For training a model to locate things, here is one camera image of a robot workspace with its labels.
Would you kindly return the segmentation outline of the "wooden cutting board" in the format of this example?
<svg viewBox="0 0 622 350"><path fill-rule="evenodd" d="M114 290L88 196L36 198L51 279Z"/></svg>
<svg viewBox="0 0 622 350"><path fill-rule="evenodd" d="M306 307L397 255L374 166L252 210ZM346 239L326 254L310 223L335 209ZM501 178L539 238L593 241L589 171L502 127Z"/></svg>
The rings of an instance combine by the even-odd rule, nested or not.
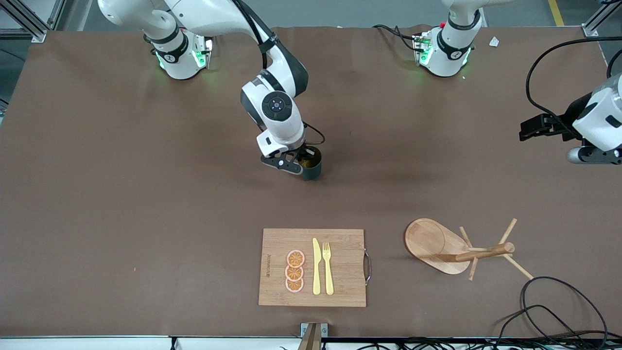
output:
<svg viewBox="0 0 622 350"><path fill-rule="evenodd" d="M313 294L313 244L316 238L331 248L331 270L334 294L325 290L325 262L319 264L321 293ZM292 250L305 254L304 288L298 293L289 292L285 285L286 256ZM259 280L260 306L287 307L345 307L366 306L364 231L362 229L284 229L265 228L261 250Z"/></svg>

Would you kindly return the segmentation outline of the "white table edge rail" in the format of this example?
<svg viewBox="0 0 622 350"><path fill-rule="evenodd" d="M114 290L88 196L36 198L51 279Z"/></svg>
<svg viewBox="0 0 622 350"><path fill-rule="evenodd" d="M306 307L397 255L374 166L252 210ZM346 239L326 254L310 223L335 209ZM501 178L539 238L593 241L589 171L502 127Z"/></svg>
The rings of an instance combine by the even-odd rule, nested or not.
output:
<svg viewBox="0 0 622 350"><path fill-rule="evenodd" d="M5 337L0 350L298 350L300 339L293 337ZM493 346L438 341L404 343L324 341L325 350L494 350ZM507 344L496 350L569 350L565 347L535 343Z"/></svg>

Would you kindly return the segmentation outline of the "aluminium frame profile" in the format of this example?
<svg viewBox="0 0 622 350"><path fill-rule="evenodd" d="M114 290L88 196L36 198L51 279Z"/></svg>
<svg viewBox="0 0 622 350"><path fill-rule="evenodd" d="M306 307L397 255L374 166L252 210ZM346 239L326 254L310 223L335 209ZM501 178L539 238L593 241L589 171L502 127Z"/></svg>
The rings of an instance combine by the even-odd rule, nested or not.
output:
<svg viewBox="0 0 622 350"><path fill-rule="evenodd" d="M585 37L598 37L598 27L613 16L618 9L622 9L622 0L595 0L600 8L581 24Z"/></svg>
<svg viewBox="0 0 622 350"><path fill-rule="evenodd" d="M22 31L32 37L31 42L43 43L51 27L41 20L22 0L0 0L2 9L13 21L17 22Z"/></svg>

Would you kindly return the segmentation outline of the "yellow plastic fork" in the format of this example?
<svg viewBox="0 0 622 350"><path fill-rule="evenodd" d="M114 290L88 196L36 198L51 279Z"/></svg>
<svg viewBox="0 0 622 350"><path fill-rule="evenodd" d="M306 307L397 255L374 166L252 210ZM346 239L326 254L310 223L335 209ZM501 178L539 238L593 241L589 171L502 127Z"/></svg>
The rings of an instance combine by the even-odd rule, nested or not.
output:
<svg viewBox="0 0 622 350"><path fill-rule="evenodd" d="M335 293L335 287L333 284L332 270L330 264L332 254L329 242L322 243L322 256L325 262L325 290L326 294L331 296Z"/></svg>

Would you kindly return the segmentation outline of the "yellow plastic knife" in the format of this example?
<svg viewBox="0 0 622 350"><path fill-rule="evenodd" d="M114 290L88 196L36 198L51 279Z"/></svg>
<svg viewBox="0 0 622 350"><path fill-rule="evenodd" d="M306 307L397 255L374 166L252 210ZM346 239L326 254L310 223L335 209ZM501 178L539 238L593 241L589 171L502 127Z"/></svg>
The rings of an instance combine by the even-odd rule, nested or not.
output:
<svg viewBox="0 0 622 350"><path fill-rule="evenodd" d="M312 240L313 244L313 294L319 295L321 293L321 281L319 264L322 261L322 251L319 246L319 242L316 238Z"/></svg>

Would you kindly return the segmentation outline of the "dark green mug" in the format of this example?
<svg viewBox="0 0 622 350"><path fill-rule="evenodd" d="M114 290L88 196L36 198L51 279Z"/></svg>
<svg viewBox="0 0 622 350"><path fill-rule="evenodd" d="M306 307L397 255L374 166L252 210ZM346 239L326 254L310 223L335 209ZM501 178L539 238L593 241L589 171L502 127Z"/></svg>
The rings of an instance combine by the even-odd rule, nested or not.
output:
<svg viewBox="0 0 622 350"><path fill-rule="evenodd" d="M303 173L300 176L302 177L302 179L306 181L313 181L314 179L317 179L320 176L320 173L322 171L323 158L322 158L322 153L320 149L314 146L309 146L309 147L315 148L315 166L302 166Z"/></svg>

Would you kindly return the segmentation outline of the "wooden cup rack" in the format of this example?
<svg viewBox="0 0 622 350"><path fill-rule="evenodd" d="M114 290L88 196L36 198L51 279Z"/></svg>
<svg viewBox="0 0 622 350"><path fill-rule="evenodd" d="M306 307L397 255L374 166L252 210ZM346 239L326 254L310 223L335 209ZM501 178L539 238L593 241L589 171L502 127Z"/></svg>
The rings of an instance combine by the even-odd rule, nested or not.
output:
<svg viewBox="0 0 622 350"><path fill-rule="evenodd" d="M464 227L459 227L457 234L430 218L412 221L403 238L411 256L446 275L468 272L468 280L474 281L479 261L501 257L528 280L533 280L535 277L513 258L516 248L508 240L517 222L513 218L499 242L489 247L474 246Z"/></svg>

